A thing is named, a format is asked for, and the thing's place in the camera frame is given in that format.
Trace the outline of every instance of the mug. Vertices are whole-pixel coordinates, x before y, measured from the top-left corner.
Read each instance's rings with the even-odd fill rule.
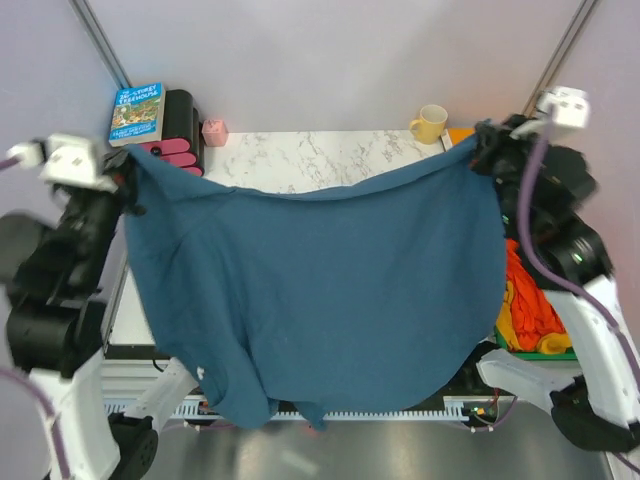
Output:
[[[420,109],[418,118],[411,121],[409,130],[420,143],[436,143],[444,130],[449,114],[439,105],[425,105]]]

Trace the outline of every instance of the marble tabletop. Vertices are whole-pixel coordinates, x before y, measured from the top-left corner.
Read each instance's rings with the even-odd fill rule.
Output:
[[[353,185],[443,151],[440,142],[423,145],[402,130],[235,133],[224,147],[205,149],[205,178],[265,192],[302,193]],[[153,345],[129,272],[123,282],[111,299],[108,342]]]

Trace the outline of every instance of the orange fabric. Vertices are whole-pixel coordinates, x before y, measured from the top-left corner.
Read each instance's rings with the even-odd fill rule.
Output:
[[[507,240],[507,281],[513,284],[515,292],[511,302],[511,321],[522,350],[533,352],[545,344],[541,344],[544,337],[566,335],[566,330],[542,290],[520,263],[517,249],[518,242]]]
[[[474,128],[449,128],[449,138],[451,138],[451,144],[457,145],[465,138],[475,133]]]

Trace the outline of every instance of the book cover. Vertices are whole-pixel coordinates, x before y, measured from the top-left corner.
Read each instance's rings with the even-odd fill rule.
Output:
[[[161,140],[164,98],[161,83],[120,90],[111,119],[111,146]]]

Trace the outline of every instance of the gray wall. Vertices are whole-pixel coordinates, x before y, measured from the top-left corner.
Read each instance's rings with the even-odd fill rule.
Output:
[[[56,131],[104,137],[115,84],[66,1],[0,2],[0,45],[0,152]],[[18,167],[0,175],[0,215],[22,209],[51,220],[59,217],[60,211],[36,175]],[[4,340],[8,313],[2,293],[3,366],[10,364]],[[34,405],[17,388],[3,383],[0,478],[43,478],[46,452]]]
[[[504,118],[580,2],[89,3],[132,82],[186,88],[203,116],[252,132],[404,129],[426,103],[458,126]]]
[[[640,2],[604,0],[557,80],[589,93],[589,127],[567,144],[583,151],[600,192],[583,218],[604,238],[616,267],[622,307],[640,341]]]

